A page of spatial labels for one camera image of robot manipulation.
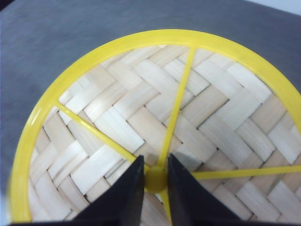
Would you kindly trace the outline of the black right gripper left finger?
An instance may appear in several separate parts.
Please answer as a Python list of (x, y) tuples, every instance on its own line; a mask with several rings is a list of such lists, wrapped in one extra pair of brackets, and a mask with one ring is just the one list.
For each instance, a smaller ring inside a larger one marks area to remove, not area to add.
[(103, 195), (85, 208), (73, 226), (138, 226), (144, 197), (144, 158), (138, 156)]

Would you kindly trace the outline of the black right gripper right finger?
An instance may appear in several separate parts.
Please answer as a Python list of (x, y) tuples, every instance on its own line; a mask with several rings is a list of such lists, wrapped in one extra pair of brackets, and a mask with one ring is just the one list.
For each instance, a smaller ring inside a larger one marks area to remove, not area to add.
[(174, 226), (238, 226), (240, 218), (217, 200), (171, 154), (168, 198)]

